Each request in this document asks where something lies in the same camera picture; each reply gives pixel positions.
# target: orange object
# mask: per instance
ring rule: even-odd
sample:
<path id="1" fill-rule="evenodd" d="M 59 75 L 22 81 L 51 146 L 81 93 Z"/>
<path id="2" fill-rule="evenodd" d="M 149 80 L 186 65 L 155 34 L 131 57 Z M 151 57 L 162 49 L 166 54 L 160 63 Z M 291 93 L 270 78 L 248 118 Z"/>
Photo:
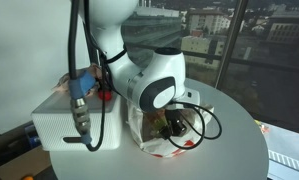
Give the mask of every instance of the orange object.
<path id="1" fill-rule="evenodd" d="M 34 180 L 32 176 L 26 176 L 22 180 Z"/>

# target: plastic bag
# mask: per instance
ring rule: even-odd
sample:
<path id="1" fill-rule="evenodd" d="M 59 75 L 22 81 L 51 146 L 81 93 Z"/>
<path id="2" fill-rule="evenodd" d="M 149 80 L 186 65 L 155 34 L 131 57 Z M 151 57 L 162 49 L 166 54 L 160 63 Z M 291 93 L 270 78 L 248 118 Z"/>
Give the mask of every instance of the plastic bag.
<path id="1" fill-rule="evenodd" d="M 159 137 L 159 134 L 156 133 L 155 126 L 160 126 L 161 123 L 166 120 L 164 117 L 164 109 L 158 110 L 155 113 L 143 113 L 131 102 L 128 101 L 127 104 L 128 124 L 130 126 L 131 135 L 142 151 L 156 157 L 164 158 L 174 157 L 185 152 L 185 150 L 173 146 L 168 140 Z M 210 105 L 205 107 L 211 112 L 214 111 L 214 108 Z M 190 109 L 181 109 L 180 112 L 198 132 L 202 132 L 202 121 L 198 114 Z M 200 112 L 207 125 L 211 120 L 211 115 L 202 110 Z M 182 137 L 171 137 L 171 139 L 179 146 L 192 146 L 198 142 L 200 136 L 195 133 L 185 121 L 183 123 L 187 127 L 186 133 Z"/>

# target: white box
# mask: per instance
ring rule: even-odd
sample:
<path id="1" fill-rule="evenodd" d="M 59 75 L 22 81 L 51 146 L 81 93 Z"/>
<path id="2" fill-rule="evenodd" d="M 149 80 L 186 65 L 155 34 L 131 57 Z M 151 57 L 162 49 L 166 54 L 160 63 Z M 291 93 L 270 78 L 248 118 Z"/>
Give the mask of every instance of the white box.
<path id="1" fill-rule="evenodd" d="M 95 146 L 100 135 L 101 100 L 87 97 L 91 121 L 92 145 Z M 99 150 L 116 149 L 120 145 L 122 132 L 122 100 L 117 94 L 106 102 L 104 138 Z M 65 137 L 80 137 L 70 110 L 68 93 L 55 92 L 32 112 L 34 125 L 46 151 L 88 151 L 82 143 L 68 143 Z"/>

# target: red part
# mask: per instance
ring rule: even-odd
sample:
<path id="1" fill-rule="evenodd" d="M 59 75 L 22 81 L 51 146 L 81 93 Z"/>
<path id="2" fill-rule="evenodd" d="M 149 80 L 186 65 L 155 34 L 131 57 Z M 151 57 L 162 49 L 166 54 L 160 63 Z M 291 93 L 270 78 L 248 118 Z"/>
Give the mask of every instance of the red part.
<path id="1" fill-rule="evenodd" d="M 103 94 L 102 94 L 102 90 L 100 90 L 98 92 L 98 97 L 99 99 L 103 100 L 102 97 L 103 97 Z M 112 95 L 111 95 L 111 91 L 105 91 L 105 101 L 110 101 L 112 98 Z"/>

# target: white table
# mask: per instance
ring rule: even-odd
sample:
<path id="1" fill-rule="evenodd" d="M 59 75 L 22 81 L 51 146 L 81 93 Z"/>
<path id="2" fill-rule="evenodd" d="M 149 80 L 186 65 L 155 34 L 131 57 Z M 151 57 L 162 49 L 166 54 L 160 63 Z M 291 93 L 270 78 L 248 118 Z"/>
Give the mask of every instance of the white table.
<path id="1" fill-rule="evenodd" d="M 268 149 L 259 127 L 236 101 L 202 83 L 187 79 L 186 85 L 199 90 L 201 99 L 215 107 L 222 136 L 178 157 L 160 159 L 142 152 L 127 125 L 118 149 L 99 152 L 50 152 L 59 180 L 265 180 Z M 214 121 L 207 134 L 217 133 Z"/>

